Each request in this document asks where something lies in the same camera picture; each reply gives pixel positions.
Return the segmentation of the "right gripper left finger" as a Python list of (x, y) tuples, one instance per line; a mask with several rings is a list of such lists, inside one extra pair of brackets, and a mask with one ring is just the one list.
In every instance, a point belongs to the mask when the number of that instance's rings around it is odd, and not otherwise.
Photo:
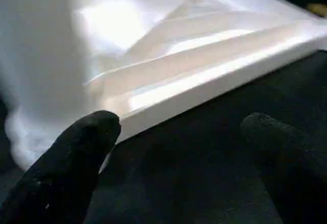
[(83, 223), (98, 174), (121, 133), (106, 110), (65, 129), (1, 204), (1, 223)]

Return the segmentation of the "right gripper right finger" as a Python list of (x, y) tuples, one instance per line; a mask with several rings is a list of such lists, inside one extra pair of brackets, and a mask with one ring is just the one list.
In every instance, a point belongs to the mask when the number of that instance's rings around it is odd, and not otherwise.
[(240, 129), (283, 223), (326, 223), (326, 142), (263, 113)]

